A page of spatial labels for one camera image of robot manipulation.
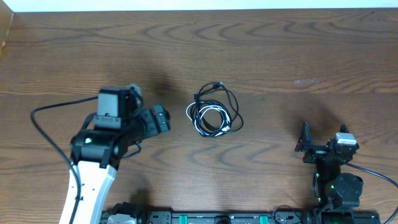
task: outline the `white wall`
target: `white wall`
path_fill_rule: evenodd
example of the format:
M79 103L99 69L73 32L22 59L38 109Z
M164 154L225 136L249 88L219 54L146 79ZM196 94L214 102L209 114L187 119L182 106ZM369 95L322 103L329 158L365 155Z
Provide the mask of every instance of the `white wall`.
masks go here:
M14 12L398 7L398 0L3 0Z

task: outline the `wood grain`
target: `wood grain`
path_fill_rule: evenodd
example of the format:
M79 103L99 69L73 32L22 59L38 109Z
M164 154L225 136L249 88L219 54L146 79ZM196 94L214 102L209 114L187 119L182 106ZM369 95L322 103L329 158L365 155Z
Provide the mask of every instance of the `wood grain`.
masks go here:
M175 210L309 208L315 166L294 152L300 124L325 143L345 122L361 146L353 163L398 179L398 10L20 13L0 61L0 223L57 223L68 171L29 111L92 96L102 85L142 87L172 130L122 161L106 207L122 201ZM203 139L185 118L193 93L224 81L245 125ZM223 99L223 95L213 98ZM96 102L40 112L68 152ZM364 179L360 210L382 220L396 189Z

